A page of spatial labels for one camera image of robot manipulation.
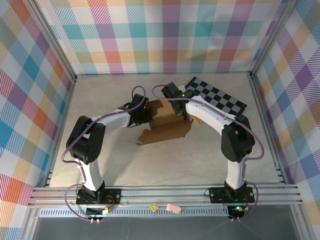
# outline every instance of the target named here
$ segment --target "vent grille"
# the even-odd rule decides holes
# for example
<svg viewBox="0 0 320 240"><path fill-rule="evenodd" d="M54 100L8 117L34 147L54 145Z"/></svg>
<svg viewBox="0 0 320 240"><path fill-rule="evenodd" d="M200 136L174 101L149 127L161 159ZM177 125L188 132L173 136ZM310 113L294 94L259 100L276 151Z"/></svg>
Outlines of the vent grille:
<svg viewBox="0 0 320 240"><path fill-rule="evenodd" d="M84 216L85 209L74 209L74 211ZM148 217L148 216L228 216L227 206L200 206L200 207L183 207L180 214L167 211L165 207L159 207L156 212L152 212L149 207L118 207L108 216L112 217ZM74 214L66 208L42 208L39 217L75 217Z"/></svg>

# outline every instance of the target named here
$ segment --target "brown cardboard box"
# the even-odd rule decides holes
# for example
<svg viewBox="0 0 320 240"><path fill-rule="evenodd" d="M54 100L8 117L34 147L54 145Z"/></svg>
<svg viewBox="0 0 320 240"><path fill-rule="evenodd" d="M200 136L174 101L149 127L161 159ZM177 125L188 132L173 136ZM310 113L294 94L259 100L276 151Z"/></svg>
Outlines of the brown cardboard box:
<svg viewBox="0 0 320 240"><path fill-rule="evenodd" d="M151 108L153 120L149 123L150 129L143 130L138 137L137 145L183 138L190 131L193 120L189 120L190 116L188 116L185 122L183 116L176 116L169 101L150 101L148 108Z"/></svg>

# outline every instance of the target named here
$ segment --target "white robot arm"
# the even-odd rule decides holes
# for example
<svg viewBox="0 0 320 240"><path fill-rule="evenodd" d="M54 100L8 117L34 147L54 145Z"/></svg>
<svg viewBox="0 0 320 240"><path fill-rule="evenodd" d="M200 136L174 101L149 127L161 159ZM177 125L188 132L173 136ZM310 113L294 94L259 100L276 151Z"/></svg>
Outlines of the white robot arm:
<svg viewBox="0 0 320 240"><path fill-rule="evenodd" d="M213 105L210 105L202 97L194 96L190 91L182 93L182 91L179 91L173 83L170 83L163 88L162 93L166 98L178 98L180 95L185 98L205 103L206 105L215 108L223 115L228 116L231 119L236 119L250 128L249 121L245 116L240 115L236 117L223 112ZM134 96L131 103L127 103L120 109L124 109L126 106L128 109L131 109L138 105L142 96L137 95L138 94ZM132 124L140 125L150 122L152 120L152 114L151 110L147 108L148 99L145 99L145 103L132 112L120 113L121 110L117 109L115 112L119 112L119 114L114 114L98 121L89 130L89 137L82 137L70 150L71 156L81 163L86 176L83 191L94 200L94 203L100 203L106 195L104 192L105 183L100 175L97 161L101 152L104 135L120 127L129 127ZM255 144L253 136L242 127L211 111L203 104L195 103L193 101L187 102L185 100L174 100L170 102L177 115L184 115L186 117L187 114L190 114L195 116L214 128L221 135L221 151L228 159L228 174L224 183L225 195L231 201L236 200L247 187L243 180L242 171L244 159L251 153L252 147ZM88 124L98 118L99 117L88 118L86 116L81 116L67 141L67 147L83 132Z"/></svg>
<svg viewBox="0 0 320 240"><path fill-rule="evenodd" d="M209 105L207 101L205 101L201 96L194 96L192 99L198 100L200 102L206 103ZM206 124L214 128L220 136L222 135L222 131L225 125L230 125L232 121L224 119L222 116L217 113L209 110L207 107L200 105L198 103L189 101L186 105L186 112L192 116L195 116ZM236 116L223 112L222 110L215 107L215 109L229 118L235 119ZM236 161L228 161L228 174L226 177L226 183L233 188L234 190L239 189L245 182L242 179L242 168L244 161L236 162Z"/></svg>

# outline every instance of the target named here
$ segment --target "plaid wall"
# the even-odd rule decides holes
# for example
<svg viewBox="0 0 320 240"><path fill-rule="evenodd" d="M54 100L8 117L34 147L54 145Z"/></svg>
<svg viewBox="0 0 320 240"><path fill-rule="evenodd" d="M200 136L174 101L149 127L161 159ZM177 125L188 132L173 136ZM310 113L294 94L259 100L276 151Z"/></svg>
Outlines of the plaid wall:
<svg viewBox="0 0 320 240"><path fill-rule="evenodd" d="M258 73L280 158L320 238L320 0L300 0Z"/></svg>
<svg viewBox="0 0 320 240"><path fill-rule="evenodd" d="M23 0L0 1L0 239L18 237L71 81Z"/></svg>
<svg viewBox="0 0 320 240"><path fill-rule="evenodd" d="M281 0L38 0L79 74L247 72Z"/></svg>
<svg viewBox="0 0 320 240"><path fill-rule="evenodd" d="M280 3L278 9L276 10L276 12L275 12L275 14L274 14L274 16L273 16L273 18L272 18L272 21L271 21L271 23L270 23L267 31L265 32L265 34L264 34L264 36L263 36L263 38L262 38L262 41L261 41L260 44L259 44L259 48L258 48L258 50L256 51L256 53L255 53L255 55L254 55L254 57L253 57L253 61L252 61L251 64L250 64L249 71L252 71L252 70L253 70L253 68L254 68L254 66L255 66L255 64L256 64L256 62L257 62L257 59L259 58L259 56L260 56L260 54L261 54L261 51L264 49L264 47L265 47L265 45L266 45L266 43L267 43L267 40L268 40L270 34L272 33L272 31L273 31L273 29L274 29L274 27L275 27L275 24L276 24L276 22L278 21L280 15L281 15L281 12L282 12L282 10L284 9L284 6L286 5L286 2L287 2L287 1L288 1L288 0L281 0L281 3Z"/></svg>

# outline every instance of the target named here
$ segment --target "checkerboard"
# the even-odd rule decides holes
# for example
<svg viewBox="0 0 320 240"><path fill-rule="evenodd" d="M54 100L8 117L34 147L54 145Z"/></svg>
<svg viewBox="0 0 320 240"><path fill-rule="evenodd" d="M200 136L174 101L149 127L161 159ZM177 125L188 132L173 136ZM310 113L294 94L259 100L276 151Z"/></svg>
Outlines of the checkerboard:
<svg viewBox="0 0 320 240"><path fill-rule="evenodd" d="M208 103L228 114L240 115L247 107L243 102L202 81L196 76L185 86L185 89L195 91Z"/></svg>

